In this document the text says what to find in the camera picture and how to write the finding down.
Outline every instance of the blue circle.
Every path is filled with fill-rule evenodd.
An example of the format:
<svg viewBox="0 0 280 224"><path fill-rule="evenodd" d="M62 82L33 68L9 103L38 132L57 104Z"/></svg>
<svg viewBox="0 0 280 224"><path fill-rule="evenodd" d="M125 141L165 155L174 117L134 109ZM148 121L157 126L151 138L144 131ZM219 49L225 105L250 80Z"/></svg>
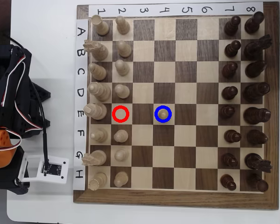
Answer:
<svg viewBox="0 0 280 224"><path fill-rule="evenodd" d="M161 118L159 118L158 112L159 112L160 109L165 109L165 110L168 111L168 117L167 117L166 119L161 119ZM161 122L161 123L166 123L166 122L168 122L168 121L171 119L171 117L172 117L172 112L171 112L171 110L170 110L169 107L164 106L164 105L161 105L161 106L158 106L157 109L155 109L155 111L154 111L154 117L157 119L157 121L159 121L159 122Z"/></svg>

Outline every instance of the red circle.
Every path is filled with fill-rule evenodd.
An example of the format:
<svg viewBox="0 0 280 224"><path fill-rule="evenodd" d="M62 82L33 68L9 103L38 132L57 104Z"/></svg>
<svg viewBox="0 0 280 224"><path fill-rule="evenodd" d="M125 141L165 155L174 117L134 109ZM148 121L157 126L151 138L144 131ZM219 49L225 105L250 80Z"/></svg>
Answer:
<svg viewBox="0 0 280 224"><path fill-rule="evenodd" d="M118 119L118 118L116 117L116 115L115 115L116 111L119 110L119 109L122 109L122 110L124 110L124 111L126 112L126 116L125 116L123 119ZM116 107L113 109L113 111L112 111L112 117L113 117L113 119L114 119L116 122L118 122L118 123L123 123L123 122L127 121L127 119L129 118L129 116L130 116L129 110L128 110L125 106L122 106L122 105L116 106Z"/></svg>

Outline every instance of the chessboard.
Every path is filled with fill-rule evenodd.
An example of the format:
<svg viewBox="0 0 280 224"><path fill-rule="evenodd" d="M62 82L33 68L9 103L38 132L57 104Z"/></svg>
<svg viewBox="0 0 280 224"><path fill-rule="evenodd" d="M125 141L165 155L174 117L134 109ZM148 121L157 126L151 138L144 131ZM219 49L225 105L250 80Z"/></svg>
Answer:
<svg viewBox="0 0 280 224"><path fill-rule="evenodd" d="M265 20L259 30L248 34L244 25L251 17L241 15L235 35L224 32L231 16L178 16L126 17L130 25L127 34L117 30L115 17L103 21L109 26L106 35L98 35L85 13L88 6L78 6L78 19L88 19L88 40L97 41L108 49L108 56L97 61L90 52L88 64L94 63L106 70L106 78L96 80L88 70L92 82L106 84L110 97L101 102L87 92L86 104L102 103L107 108L103 119L87 117L86 152L101 150L106 160L100 166L86 166L86 189L74 191L74 202L146 204L166 206L195 206L223 208L278 209L278 153L279 153L279 5L264 3ZM269 34L273 40L253 59L244 54L247 44ZM225 47L238 40L241 48L234 57L227 57ZM117 42L125 41L132 53L129 57L118 54ZM122 76L115 67L123 60L129 67ZM264 60L267 68L257 77L250 78L245 69L252 62ZM230 62L238 66L232 78L226 78L222 69ZM244 89L266 82L270 92L254 102L243 97ZM127 98L119 98L114 88L125 85L130 91ZM231 100L222 97L222 90L235 86L238 94ZM159 106L170 108L171 119L166 123L154 116ZM114 120L112 111L124 106L129 111L125 122ZM225 106L235 109L233 116L223 119L220 111ZM268 122L251 125L244 119L249 107L266 108L271 112ZM124 110L116 117L123 119ZM90 137L96 130L106 130L107 137L97 142ZM263 132L266 144L251 144L250 130ZM114 140L118 130L125 130L125 142ZM229 143L224 138L228 130L235 130L242 138ZM116 153L124 151L126 158L116 160ZM245 157L258 154L270 160L271 173L250 169ZM227 166L224 154L233 155L236 166ZM103 187L91 190L90 182L97 173L104 173ZM116 187L114 179L125 172L127 182ZM249 183L256 174L268 184L264 193ZM221 184L221 177L230 175L236 184L229 190Z"/></svg>

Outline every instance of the wooden board frame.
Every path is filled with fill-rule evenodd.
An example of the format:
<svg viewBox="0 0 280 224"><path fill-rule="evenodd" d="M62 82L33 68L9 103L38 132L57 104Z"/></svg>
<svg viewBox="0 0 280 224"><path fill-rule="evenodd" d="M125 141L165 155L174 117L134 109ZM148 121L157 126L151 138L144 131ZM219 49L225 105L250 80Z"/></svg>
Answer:
<svg viewBox="0 0 280 224"><path fill-rule="evenodd" d="M271 173L264 179L269 189L264 194L182 192L159 190L74 190L75 203L108 203L163 206L190 206L211 208L274 209L279 208L279 66L280 66L280 13L279 2L264 2L265 34L270 34L273 45L266 50L265 81L271 86L265 96L265 108L272 112L265 123L265 133L270 140L265 145L265 158L273 164ZM88 19L88 5L77 7L77 20Z"/></svg>

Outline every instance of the white table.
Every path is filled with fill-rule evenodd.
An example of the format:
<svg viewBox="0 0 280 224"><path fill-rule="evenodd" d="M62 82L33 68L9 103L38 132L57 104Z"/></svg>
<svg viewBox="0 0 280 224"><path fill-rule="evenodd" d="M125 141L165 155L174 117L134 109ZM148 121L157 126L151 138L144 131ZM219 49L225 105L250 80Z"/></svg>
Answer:
<svg viewBox="0 0 280 224"><path fill-rule="evenodd" d="M51 99L43 104L46 118L51 121L51 127L48 129L49 154L70 158L71 169L66 185L31 183L29 192L25 195L17 196L8 192L7 214L10 219L63 224L176 222L229 224L230 221L234 224L280 223L280 208L274 211L223 210L73 203L73 88L77 5L181 2L195 1L14 0L12 2L11 36L33 55L30 69L32 80L52 93ZM41 154L42 135L25 140L22 146L27 152Z"/></svg>

